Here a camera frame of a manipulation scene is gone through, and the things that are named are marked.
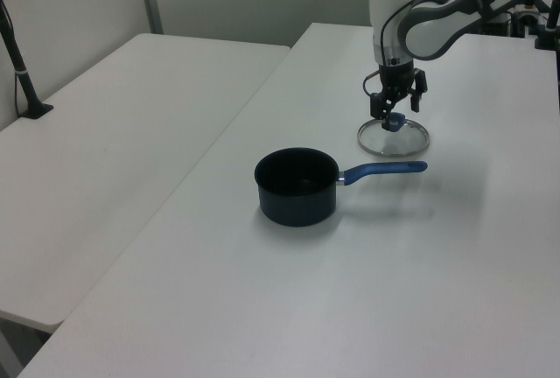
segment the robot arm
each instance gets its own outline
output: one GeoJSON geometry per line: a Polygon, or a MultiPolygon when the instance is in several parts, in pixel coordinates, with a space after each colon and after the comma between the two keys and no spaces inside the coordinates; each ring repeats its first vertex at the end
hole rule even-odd
{"type": "Polygon", "coordinates": [[[412,109],[418,111],[427,87],[413,58],[437,59],[460,36],[523,1],[369,0],[374,56],[383,86],[379,94],[369,94],[372,117],[383,120],[383,127],[391,130],[390,112],[408,95],[412,109]]]}

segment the table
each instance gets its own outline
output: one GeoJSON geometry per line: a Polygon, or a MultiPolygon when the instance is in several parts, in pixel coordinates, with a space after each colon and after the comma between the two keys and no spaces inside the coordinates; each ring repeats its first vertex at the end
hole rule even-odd
{"type": "Polygon", "coordinates": [[[281,227],[258,206],[260,158],[379,160],[356,141],[371,29],[313,24],[21,378],[556,377],[554,53],[467,35],[416,65],[428,170],[364,178],[326,221],[281,227]]]}
{"type": "Polygon", "coordinates": [[[0,317],[54,331],[287,52],[143,34],[3,130],[0,317]]]}

